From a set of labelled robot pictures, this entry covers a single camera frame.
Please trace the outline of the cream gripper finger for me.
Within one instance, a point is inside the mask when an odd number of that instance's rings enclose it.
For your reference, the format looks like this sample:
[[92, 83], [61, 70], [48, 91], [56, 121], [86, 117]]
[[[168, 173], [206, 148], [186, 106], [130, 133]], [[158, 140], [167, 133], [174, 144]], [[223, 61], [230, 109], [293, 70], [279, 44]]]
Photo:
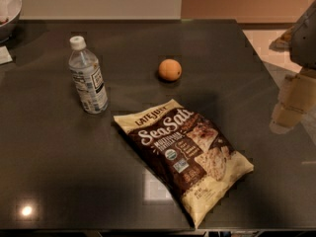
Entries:
[[291, 45], [293, 27], [287, 29], [280, 37], [270, 44], [271, 49], [289, 49]]
[[316, 70], [302, 68], [286, 75], [281, 83], [270, 129], [276, 134], [292, 130], [316, 105]]

